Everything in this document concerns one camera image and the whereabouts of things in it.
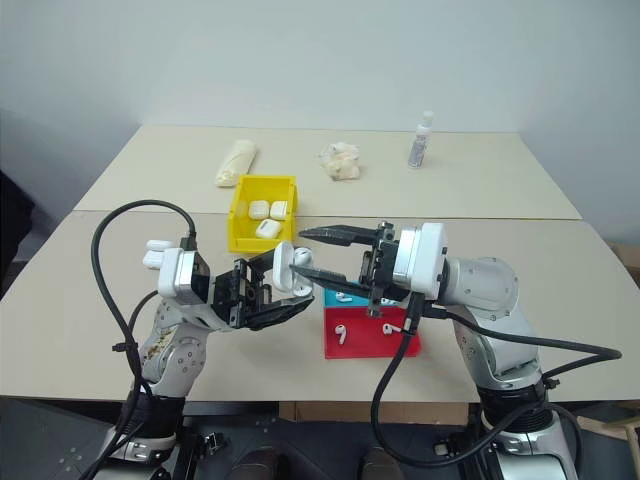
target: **yellow bin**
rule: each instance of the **yellow bin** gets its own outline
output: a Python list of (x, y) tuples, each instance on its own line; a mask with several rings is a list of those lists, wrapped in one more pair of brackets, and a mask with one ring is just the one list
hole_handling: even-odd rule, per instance
[[(287, 217), (276, 238), (256, 237), (256, 228), (262, 220), (249, 218), (249, 203), (266, 200), (269, 204), (287, 201)], [(283, 240), (293, 241), (296, 231), (294, 212), (298, 208), (296, 177), (278, 175), (241, 175), (227, 217), (227, 238), (230, 252), (262, 253), (276, 248)]]

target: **table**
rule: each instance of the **table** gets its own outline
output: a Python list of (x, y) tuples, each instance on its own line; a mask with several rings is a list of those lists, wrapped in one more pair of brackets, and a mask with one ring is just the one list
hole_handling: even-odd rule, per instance
[[(227, 213), (233, 189), (216, 188), (215, 175), (233, 142), (250, 138), (260, 150), (251, 173), (296, 176), (300, 216), (581, 218), (517, 133), (434, 133), (417, 170), (407, 167), (413, 137), (144, 126), (76, 209), (110, 211), (131, 200), (160, 198), (193, 213)], [(317, 154), (337, 141), (359, 147), (360, 179), (334, 182), (324, 173)]]
[[(0, 393), (74, 399), (123, 399), (131, 375), (123, 355), (111, 352), (120, 333), (93, 281), (89, 244), (104, 212), (75, 211), (26, 266), (1, 303)], [(214, 272), (232, 265), (226, 250), (226, 216), (196, 214), (198, 243)], [(299, 217), (299, 228), (332, 223), (374, 226), (379, 218)], [(387, 218), (396, 226), (417, 218)], [(562, 376), (552, 400), (640, 397), (637, 349), (640, 293), (606, 244), (588, 224), (561, 220), (444, 221), (449, 254), (494, 255), (520, 279), (522, 309), (540, 336), (596, 343), (623, 351), (622, 360)], [(105, 277), (123, 312), (155, 288), (157, 272), (142, 266), (150, 238), (176, 239), (185, 231), (172, 213), (130, 212), (103, 237)], [(316, 264), (357, 276), (362, 248), (301, 241)], [(151, 307), (138, 325), (150, 331)], [(370, 400), (387, 359), (325, 360), (322, 302), (262, 332), (213, 334), (207, 365), (189, 400)], [(476, 401), (475, 388), (449, 321), (424, 320), (424, 351), (406, 359), (385, 400)], [(543, 368), (576, 358), (542, 349)]]

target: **red tray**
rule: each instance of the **red tray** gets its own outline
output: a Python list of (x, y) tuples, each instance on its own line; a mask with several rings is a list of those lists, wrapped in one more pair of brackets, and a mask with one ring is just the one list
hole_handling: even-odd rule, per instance
[[(325, 308), (324, 309), (324, 357), (325, 358), (372, 358), (393, 357), (400, 346), (402, 334), (382, 333), (382, 326), (390, 323), (397, 327), (404, 324), (404, 310), (398, 307), (382, 307), (381, 318), (367, 316), (366, 307)], [(338, 325), (347, 329), (345, 342), (340, 345), (340, 335), (335, 330)], [(406, 356), (415, 357), (422, 345), (416, 335), (409, 343)]]

